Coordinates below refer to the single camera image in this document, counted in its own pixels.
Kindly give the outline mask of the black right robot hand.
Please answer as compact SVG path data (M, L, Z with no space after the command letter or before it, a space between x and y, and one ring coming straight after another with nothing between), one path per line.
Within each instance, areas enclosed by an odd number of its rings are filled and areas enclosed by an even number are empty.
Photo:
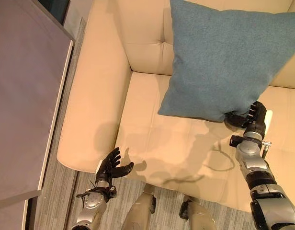
M250 105L250 110L246 116L231 112L225 115L225 123L233 127L245 129L246 132L253 131L264 135L266 132L266 115L266 107L261 102L255 101Z

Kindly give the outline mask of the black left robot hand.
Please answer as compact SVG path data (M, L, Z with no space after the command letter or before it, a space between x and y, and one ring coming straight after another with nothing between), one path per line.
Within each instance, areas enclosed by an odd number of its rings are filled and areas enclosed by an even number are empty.
M95 183L105 182L108 186L111 186L113 178L121 178L130 174L134 163L130 162L128 165L118 166L121 163L120 159L120 149L117 147L102 160L96 171Z

